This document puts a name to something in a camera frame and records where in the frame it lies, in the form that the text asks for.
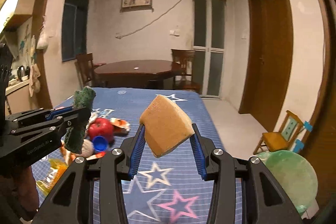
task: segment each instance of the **pink star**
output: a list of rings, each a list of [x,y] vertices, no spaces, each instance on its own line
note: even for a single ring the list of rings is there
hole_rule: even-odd
[[[190,209],[190,206],[194,204],[194,202],[197,198],[198,198],[198,196],[193,196],[192,198],[182,198],[180,193],[177,190],[174,190],[174,196],[173,196],[173,201],[172,202],[157,204],[157,206],[171,211],[170,222],[169,223],[172,224],[172,223],[175,223],[175,221],[180,216],[189,216],[189,217],[192,217],[192,218],[198,218],[197,215],[194,213],[194,211]],[[177,204],[179,201],[188,202],[184,206],[184,209],[186,210],[186,212],[183,212],[183,211],[181,212],[181,211],[178,211],[174,208],[170,208],[170,206]]]

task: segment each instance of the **snack wrapper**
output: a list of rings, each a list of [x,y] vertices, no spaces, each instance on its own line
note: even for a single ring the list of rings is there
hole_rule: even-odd
[[[114,126],[114,135],[127,135],[130,129],[130,124],[125,120],[111,118],[110,123]]]
[[[43,180],[36,182],[37,187],[45,194],[48,195],[54,187],[58,179],[63,175],[68,166],[59,159],[48,159],[50,169],[47,176]]]

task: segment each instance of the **cloth hanging on wall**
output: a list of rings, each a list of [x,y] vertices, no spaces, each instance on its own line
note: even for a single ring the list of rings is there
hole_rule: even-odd
[[[39,36],[39,40],[37,42],[36,48],[38,50],[43,50],[44,48],[47,48],[47,47],[48,47],[48,36],[45,31],[45,16],[43,16],[43,23],[42,23],[41,32],[40,32],[40,36]]]
[[[38,93],[41,90],[41,84],[38,80],[38,77],[41,76],[39,67],[37,64],[33,64],[30,67],[30,76],[29,76],[29,94],[30,97],[33,97],[34,92]]]
[[[35,49],[36,49],[36,40],[35,40],[35,35],[33,35],[33,37],[31,38],[31,45],[30,45],[30,52],[29,52],[32,65],[34,65],[36,62]]]

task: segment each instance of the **red apple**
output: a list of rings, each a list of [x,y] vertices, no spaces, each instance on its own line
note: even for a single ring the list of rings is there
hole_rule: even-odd
[[[93,140],[96,136],[103,136],[108,142],[113,141],[113,129],[114,126],[110,123],[110,120],[105,118],[96,118],[96,120],[89,126],[87,133],[90,140]]]

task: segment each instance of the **yellow sponge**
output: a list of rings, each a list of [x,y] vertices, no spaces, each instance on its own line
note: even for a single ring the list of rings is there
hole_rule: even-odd
[[[158,95],[142,113],[145,139],[155,157],[173,151],[194,134],[189,116],[173,101]]]

